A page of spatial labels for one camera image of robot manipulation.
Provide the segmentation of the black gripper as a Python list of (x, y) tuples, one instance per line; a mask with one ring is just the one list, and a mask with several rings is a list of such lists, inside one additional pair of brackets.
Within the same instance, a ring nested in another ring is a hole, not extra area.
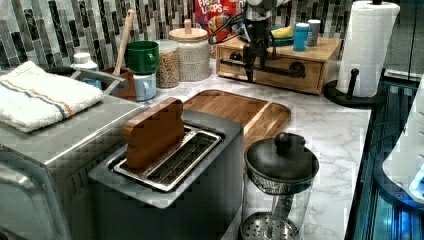
[(243, 63), (249, 83), (253, 82), (253, 66), (256, 55), (254, 49), (259, 49), (260, 65), (264, 66), (268, 55), (269, 35), (271, 31), (271, 21), (269, 18), (264, 20), (244, 20), (249, 44), (243, 46)]

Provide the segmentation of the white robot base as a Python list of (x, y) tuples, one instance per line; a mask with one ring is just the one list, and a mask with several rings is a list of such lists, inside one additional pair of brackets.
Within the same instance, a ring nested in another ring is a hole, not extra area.
[(382, 164), (387, 178), (413, 203), (424, 204), (424, 86), (420, 80), (405, 128)]

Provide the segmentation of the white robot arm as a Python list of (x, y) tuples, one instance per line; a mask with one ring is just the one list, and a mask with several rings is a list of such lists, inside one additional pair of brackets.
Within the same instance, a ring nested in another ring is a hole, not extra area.
[(282, 73), (288, 70), (266, 66), (269, 40), (274, 40), (271, 33), (271, 12), (289, 0), (246, 0), (242, 22), (248, 43), (243, 46), (243, 67), (249, 82), (253, 81), (255, 70), (268, 73)]

